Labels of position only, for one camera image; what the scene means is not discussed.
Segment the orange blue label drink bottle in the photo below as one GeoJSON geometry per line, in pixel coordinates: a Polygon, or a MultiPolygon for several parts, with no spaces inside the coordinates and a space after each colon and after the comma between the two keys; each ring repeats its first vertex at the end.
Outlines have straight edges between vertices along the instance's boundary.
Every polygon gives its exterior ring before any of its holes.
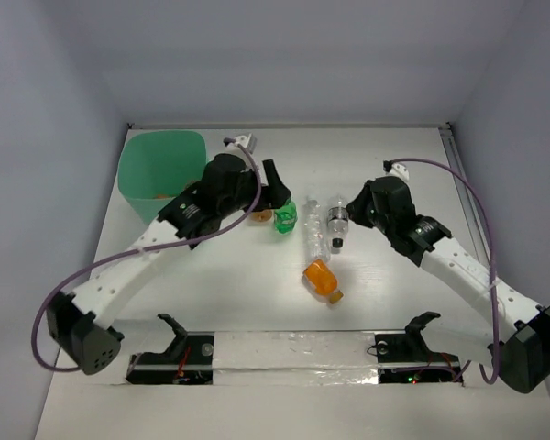
{"type": "Polygon", "coordinates": [[[190,181],[187,184],[184,185],[184,190],[189,189],[190,187],[194,186],[198,181],[190,181]]]}

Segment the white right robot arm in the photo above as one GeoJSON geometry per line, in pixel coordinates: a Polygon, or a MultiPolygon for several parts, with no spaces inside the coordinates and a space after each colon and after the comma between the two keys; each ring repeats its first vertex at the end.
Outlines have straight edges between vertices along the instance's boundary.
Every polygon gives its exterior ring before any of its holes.
{"type": "Polygon", "coordinates": [[[416,213],[405,181],[394,176],[366,181],[347,211],[352,222],[378,229],[398,254],[447,285],[488,324],[485,329],[458,327],[439,313],[423,313],[405,328],[403,347],[411,358],[453,354],[491,368],[523,394],[550,375],[550,305],[543,307],[502,280],[491,280],[489,270],[444,225],[416,213]]]}

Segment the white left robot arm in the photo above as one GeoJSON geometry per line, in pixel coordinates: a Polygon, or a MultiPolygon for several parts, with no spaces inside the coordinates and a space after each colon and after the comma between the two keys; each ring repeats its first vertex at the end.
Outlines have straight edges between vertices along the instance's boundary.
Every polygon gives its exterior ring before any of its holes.
{"type": "Polygon", "coordinates": [[[66,292],[54,289],[38,312],[49,334],[73,360],[73,371],[94,375],[118,355],[123,335],[113,322],[131,299],[154,278],[156,268],[172,248],[196,248],[237,227],[223,226],[240,212],[282,208],[292,193],[273,160],[257,165],[246,150],[220,153],[205,165],[203,176],[166,204],[137,241],[126,251],[96,261],[94,278],[66,292]]]}

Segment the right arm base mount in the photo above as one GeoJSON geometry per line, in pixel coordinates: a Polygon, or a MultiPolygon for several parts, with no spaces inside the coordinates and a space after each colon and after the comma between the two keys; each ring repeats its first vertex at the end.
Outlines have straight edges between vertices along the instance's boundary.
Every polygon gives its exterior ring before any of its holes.
{"type": "Polygon", "coordinates": [[[439,313],[425,312],[403,330],[374,335],[366,353],[378,361],[380,384],[464,383],[458,357],[431,351],[422,338],[422,331],[439,317],[439,313]]]}

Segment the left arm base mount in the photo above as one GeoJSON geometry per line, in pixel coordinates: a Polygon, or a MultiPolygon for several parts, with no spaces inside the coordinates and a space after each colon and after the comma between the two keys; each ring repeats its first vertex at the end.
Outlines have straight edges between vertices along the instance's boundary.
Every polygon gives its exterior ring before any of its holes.
{"type": "Polygon", "coordinates": [[[143,352],[130,357],[126,381],[133,385],[211,385],[214,368],[214,332],[188,332],[172,316],[158,318],[174,337],[162,352],[143,352]]]}

